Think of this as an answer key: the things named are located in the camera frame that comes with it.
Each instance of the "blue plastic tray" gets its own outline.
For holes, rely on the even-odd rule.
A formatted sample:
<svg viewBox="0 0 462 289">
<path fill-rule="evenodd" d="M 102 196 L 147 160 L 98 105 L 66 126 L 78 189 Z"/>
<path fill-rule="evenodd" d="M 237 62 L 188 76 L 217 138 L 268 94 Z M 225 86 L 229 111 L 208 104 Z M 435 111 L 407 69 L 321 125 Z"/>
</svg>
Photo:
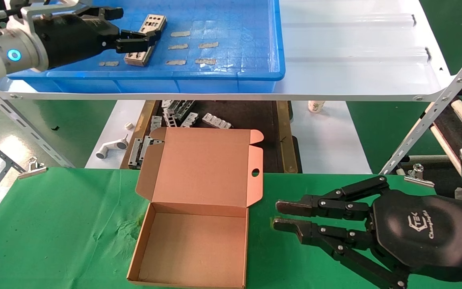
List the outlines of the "blue plastic tray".
<svg viewBox="0 0 462 289">
<path fill-rule="evenodd" d="M 146 67 L 130 66 L 124 55 L 105 51 L 90 59 L 43 73 L 21 71 L 39 92 L 66 93 L 271 93 L 284 77 L 279 0 L 94 0 L 94 6 L 123 7 L 112 21 L 138 31 L 148 14 L 167 17 L 167 26 Z M 188 37 L 171 37 L 190 31 Z M 200 43 L 218 42 L 200 49 Z M 176 44 L 187 49 L 169 50 Z M 215 65 L 196 64 L 199 58 Z M 169 60 L 186 64 L 166 65 Z M 118 66 L 99 62 L 119 61 Z"/>
</svg>

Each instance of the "green table cover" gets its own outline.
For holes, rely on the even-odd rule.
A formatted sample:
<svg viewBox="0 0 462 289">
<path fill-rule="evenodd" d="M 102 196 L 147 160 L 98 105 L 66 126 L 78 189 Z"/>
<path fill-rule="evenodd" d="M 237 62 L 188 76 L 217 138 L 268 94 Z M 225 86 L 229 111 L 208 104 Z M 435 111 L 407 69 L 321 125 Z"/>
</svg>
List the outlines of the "green table cover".
<svg viewBox="0 0 462 289">
<path fill-rule="evenodd" d="M 278 199 L 324 194 L 369 177 L 265 174 L 263 199 L 249 212 L 248 289 L 374 288 L 321 249 L 271 226 Z M 137 178 L 132 170 L 49 168 L 17 180 L 0 204 L 0 289 L 138 288 L 126 280 L 148 203 L 134 192 Z M 409 194 L 434 193 L 388 178 Z M 364 228 L 363 222 L 313 221 Z M 412 288 L 462 289 L 462 283 L 413 275 Z"/>
</svg>

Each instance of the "box lid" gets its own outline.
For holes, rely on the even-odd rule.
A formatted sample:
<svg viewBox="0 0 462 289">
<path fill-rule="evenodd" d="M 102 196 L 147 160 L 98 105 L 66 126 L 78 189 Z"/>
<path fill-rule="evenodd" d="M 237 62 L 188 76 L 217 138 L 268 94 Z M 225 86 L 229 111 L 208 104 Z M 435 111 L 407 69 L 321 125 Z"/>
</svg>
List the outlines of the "box lid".
<svg viewBox="0 0 462 289">
<path fill-rule="evenodd" d="M 158 128 L 150 137 L 136 192 L 155 203 L 249 207 L 263 196 L 258 130 Z"/>
</svg>

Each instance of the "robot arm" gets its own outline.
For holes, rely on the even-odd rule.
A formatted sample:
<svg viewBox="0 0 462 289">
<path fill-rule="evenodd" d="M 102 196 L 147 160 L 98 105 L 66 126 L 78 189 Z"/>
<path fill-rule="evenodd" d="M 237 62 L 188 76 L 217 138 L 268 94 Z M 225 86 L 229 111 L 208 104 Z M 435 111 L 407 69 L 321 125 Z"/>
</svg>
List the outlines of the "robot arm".
<svg viewBox="0 0 462 289">
<path fill-rule="evenodd" d="M 160 31 L 121 31 L 110 23 L 123 16 L 122 8 L 83 7 L 79 0 L 64 2 L 31 7 L 28 1 L 10 0 L 8 9 L 0 11 L 0 18 L 9 17 L 7 27 L 0 28 L 0 78 L 30 68 L 46 71 L 108 49 L 117 53 L 147 51 L 160 39 Z M 75 9 L 74 13 L 51 14 Z"/>
<path fill-rule="evenodd" d="M 372 206 L 357 202 L 379 194 Z M 282 214 L 365 220 L 365 231 L 322 226 L 310 221 L 275 218 L 275 230 L 292 232 L 301 244 L 317 246 L 345 267 L 381 288 L 406 289 L 409 274 L 462 281 L 462 201 L 413 196 L 391 190 L 377 176 L 332 190 L 278 201 Z M 385 267 L 356 250 L 370 249 Z"/>
</svg>

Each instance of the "cardboard box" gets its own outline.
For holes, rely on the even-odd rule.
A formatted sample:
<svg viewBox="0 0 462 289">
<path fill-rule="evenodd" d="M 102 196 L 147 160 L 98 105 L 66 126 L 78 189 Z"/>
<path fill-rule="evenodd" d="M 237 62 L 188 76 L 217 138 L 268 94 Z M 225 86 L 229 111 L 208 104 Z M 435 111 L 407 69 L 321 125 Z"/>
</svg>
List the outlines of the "cardboard box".
<svg viewBox="0 0 462 289">
<path fill-rule="evenodd" d="M 158 128 L 136 192 L 151 201 L 127 279 L 244 288 L 250 205 L 263 196 L 258 130 Z"/>
</svg>

